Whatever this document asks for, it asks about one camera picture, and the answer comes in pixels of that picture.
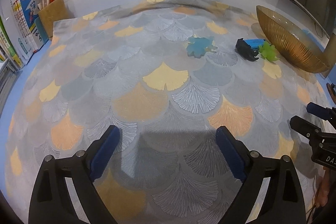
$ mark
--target wooden pen holder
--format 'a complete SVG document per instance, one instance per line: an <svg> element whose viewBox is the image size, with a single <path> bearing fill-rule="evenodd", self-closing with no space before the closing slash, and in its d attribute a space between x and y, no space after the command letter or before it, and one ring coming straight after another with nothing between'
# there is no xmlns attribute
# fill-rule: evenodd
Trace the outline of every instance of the wooden pen holder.
<svg viewBox="0 0 336 224"><path fill-rule="evenodd" d="M53 36L54 22L70 18L64 0L54 0L39 11L39 17L49 38Z"/></svg>

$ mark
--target blue gripper pad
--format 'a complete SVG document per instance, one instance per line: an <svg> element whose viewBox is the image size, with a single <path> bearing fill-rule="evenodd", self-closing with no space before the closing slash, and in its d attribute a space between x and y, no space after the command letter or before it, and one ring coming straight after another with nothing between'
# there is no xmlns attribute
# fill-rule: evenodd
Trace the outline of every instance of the blue gripper pad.
<svg viewBox="0 0 336 224"><path fill-rule="evenodd" d="M244 39L244 41L251 46L253 50L258 50L259 45L263 45L266 41L265 39Z"/></svg>
<svg viewBox="0 0 336 224"><path fill-rule="evenodd" d="M108 137L100 146L99 150L93 157L90 163L90 180L94 181L102 176L107 163L109 162L114 150L116 149L120 140L119 128L114 127Z"/></svg>
<svg viewBox="0 0 336 224"><path fill-rule="evenodd" d="M236 141L236 139L231 135L230 132L229 134L230 135L226 135L223 133L221 128L218 128L216 131L216 143L221 150L227 164L229 165L233 176L236 179L240 179L241 182L244 182L246 179L246 174L244 172L245 163L231 142Z"/></svg>
<svg viewBox="0 0 336 224"><path fill-rule="evenodd" d="M325 121L331 118L329 110L327 110L325 107L314 104L313 102L310 102L307 105L307 112Z"/></svg>

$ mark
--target metal screw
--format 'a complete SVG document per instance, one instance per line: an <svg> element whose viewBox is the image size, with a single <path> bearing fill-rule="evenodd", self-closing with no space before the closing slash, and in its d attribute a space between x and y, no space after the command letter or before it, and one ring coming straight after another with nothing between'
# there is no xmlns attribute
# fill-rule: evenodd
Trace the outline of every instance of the metal screw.
<svg viewBox="0 0 336 224"><path fill-rule="evenodd" d="M45 161L50 161L52 158L53 158L52 155L47 155L47 156L44 157L44 160Z"/></svg>
<svg viewBox="0 0 336 224"><path fill-rule="evenodd" d="M251 151L250 153L252 158L258 158L259 157L259 153L257 151Z"/></svg>
<svg viewBox="0 0 336 224"><path fill-rule="evenodd" d="M282 157L282 159L283 159L285 162L290 162L290 161L291 161L291 158L288 157L287 155L284 155L284 156Z"/></svg>
<svg viewBox="0 0 336 224"><path fill-rule="evenodd" d="M76 152L77 157L82 157L82 156L84 156L84 154L85 154L84 150L79 150L79 151Z"/></svg>

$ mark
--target gold glass bowl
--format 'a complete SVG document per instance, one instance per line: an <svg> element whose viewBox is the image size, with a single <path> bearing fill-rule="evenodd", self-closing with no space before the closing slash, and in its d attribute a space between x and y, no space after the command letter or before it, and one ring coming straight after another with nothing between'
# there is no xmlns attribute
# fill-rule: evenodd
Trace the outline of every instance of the gold glass bowl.
<svg viewBox="0 0 336 224"><path fill-rule="evenodd" d="M257 6L258 21L265 36L294 66L312 73L330 68L320 48L294 23L263 6Z"/></svg>

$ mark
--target blue flower-shaped toy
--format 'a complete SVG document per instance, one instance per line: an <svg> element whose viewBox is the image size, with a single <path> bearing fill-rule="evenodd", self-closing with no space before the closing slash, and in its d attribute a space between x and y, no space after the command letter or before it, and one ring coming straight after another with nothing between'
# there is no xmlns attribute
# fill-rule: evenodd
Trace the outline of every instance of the blue flower-shaped toy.
<svg viewBox="0 0 336 224"><path fill-rule="evenodd" d="M201 58L206 52L212 52L217 47L212 45L213 37L190 37L187 46L188 56L194 56L195 58Z"/></svg>

